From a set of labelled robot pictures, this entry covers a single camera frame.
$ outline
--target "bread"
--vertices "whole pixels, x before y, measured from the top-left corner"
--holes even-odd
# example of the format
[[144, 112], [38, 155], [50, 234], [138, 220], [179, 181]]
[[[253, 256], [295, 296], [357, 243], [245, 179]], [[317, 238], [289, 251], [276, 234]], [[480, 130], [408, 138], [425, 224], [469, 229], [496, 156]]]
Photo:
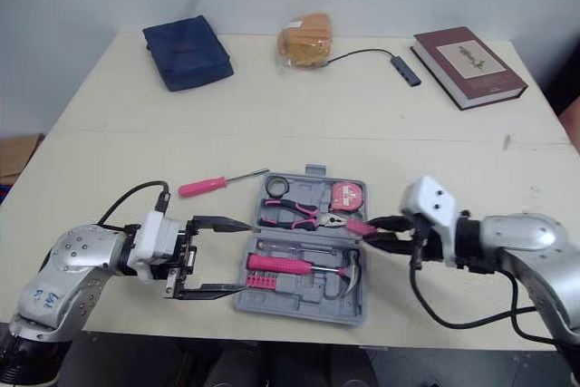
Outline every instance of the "bread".
[[296, 67], [317, 67], [330, 55], [333, 38], [324, 13], [297, 17], [278, 34], [278, 53]]

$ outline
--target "navy blue pouch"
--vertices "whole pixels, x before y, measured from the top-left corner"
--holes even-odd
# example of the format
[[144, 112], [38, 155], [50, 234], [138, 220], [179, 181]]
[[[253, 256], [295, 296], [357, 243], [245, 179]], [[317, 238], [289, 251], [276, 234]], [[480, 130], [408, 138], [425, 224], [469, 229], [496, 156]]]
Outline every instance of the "navy blue pouch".
[[170, 91], [234, 74], [229, 55], [203, 15], [143, 29], [147, 48]]

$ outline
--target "hammer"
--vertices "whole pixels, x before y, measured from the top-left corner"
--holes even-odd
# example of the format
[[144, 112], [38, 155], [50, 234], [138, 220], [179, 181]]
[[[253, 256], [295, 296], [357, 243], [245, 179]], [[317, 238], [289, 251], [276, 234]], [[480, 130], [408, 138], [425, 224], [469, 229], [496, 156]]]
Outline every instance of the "hammer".
[[342, 267], [326, 267], [314, 265], [298, 258], [269, 257], [259, 254], [250, 254], [247, 258], [247, 268], [256, 271], [282, 272], [305, 276], [313, 272], [330, 272], [340, 276], [347, 284], [341, 292], [346, 296], [359, 284], [361, 280], [361, 267], [359, 265], [359, 253], [352, 249], [348, 253], [349, 265]]

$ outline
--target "red book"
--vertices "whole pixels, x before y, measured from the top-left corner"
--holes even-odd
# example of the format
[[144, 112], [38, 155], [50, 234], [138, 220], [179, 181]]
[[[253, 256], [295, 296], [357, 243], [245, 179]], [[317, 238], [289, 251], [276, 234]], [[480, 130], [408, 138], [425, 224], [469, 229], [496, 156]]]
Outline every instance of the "red book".
[[527, 88], [467, 27], [415, 35], [412, 50], [462, 110], [516, 99]]

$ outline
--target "screwdriver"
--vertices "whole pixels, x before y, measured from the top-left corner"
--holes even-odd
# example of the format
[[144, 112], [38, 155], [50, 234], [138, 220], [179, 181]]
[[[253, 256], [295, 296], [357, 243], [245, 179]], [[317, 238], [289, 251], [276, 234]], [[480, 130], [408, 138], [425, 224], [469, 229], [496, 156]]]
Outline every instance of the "screwdriver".
[[178, 193], [180, 197], [194, 197], [199, 194], [205, 194], [206, 192], [211, 192], [212, 190], [225, 188], [228, 183], [232, 181], [239, 181], [243, 179], [248, 179], [250, 177], [260, 176], [266, 174], [270, 170], [268, 168], [259, 169], [258, 171], [253, 171], [243, 176], [234, 177], [232, 179], [226, 179], [225, 177], [218, 177], [217, 179], [207, 179], [202, 181], [196, 181], [195, 183], [189, 183], [188, 185], [180, 186]]

